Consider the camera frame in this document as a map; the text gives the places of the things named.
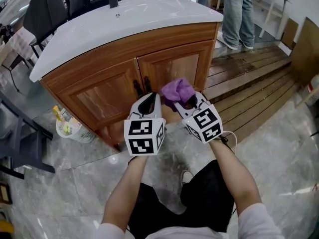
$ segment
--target bathroom vanity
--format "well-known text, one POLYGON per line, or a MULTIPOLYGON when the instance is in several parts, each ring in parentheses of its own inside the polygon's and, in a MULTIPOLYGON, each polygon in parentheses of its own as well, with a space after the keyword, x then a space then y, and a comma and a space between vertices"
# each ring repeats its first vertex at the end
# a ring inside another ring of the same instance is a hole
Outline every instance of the bathroom vanity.
MULTIPOLYGON (((61 27, 30 79, 117 148, 132 104, 185 77, 202 91, 223 16, 189 0, 125 0, 61 27)), ((163 106, 167 122, 178 117, 163 106)))

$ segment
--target white sink countertop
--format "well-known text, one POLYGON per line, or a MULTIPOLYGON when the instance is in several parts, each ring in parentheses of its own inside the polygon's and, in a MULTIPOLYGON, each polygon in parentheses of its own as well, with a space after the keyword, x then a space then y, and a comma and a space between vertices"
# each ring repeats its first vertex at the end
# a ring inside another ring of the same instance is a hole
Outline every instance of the white sink countertop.
POLYGON ((40 55, 30 79, 38 81, 65 62, 106 43, 153 29, 221 22, 223 15, 189 0, 124 0, 60 26, 40 55))

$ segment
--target cabinet door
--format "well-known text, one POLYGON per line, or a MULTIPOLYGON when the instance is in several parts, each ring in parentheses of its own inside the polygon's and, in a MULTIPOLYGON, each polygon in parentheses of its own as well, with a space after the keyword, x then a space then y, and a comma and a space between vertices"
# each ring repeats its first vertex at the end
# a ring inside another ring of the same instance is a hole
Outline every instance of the cabinet door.
POLYGON ((138 99, 134 80, 142 88, 136 59, 106 68, 66 89, 57 96, 91 130, 125 119, 138 99))
POLYGON ((211 60, 213 40, 181 45, 138 58, 142 79, 148 77, 152 91, 160 93, 170 81, 185 77, 203 90, 211 60))

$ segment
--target white shirt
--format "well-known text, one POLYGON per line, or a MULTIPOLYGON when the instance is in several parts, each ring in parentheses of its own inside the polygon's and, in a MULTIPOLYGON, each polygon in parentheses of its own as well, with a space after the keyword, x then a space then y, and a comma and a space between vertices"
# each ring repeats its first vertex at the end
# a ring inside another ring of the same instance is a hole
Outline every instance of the white shirt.
MULTIPOLYGON (((239 239, 284 239, 263 204, 254 204, 238 217, 239 239)), ((125 233, 113 224, 101 224, 93 232, 92 239, 124 239, 125 233)), ((146 239, 222 239, 222 235, 210 228, 171 227, 159 230, 146 239)))

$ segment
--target wooden floor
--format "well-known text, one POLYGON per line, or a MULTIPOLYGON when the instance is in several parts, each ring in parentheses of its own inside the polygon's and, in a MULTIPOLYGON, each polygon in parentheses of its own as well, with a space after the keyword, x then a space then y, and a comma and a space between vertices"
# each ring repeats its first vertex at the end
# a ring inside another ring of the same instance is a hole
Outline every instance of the wooden floor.
MULTIPOLYGON (((278 47, 215 59, 204 94, 238 142, 257 130, 297 91, 290 59, 278 47)), ((234 146, 232 135, 229 145, 234 146)))

